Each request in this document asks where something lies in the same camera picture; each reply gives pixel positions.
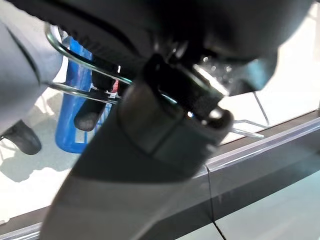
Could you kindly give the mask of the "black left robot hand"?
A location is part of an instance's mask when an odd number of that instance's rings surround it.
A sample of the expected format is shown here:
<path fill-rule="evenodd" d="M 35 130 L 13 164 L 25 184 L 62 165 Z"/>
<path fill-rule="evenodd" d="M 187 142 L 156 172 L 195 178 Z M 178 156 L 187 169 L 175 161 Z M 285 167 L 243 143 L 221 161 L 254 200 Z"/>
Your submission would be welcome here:
<path fill-rule="evenodd" d="M 42 224 L 42 240 L 137 240 L 232 130 L 228 95 L 262 89 L 310 0 L 14 0 L 127 84 Z"/>

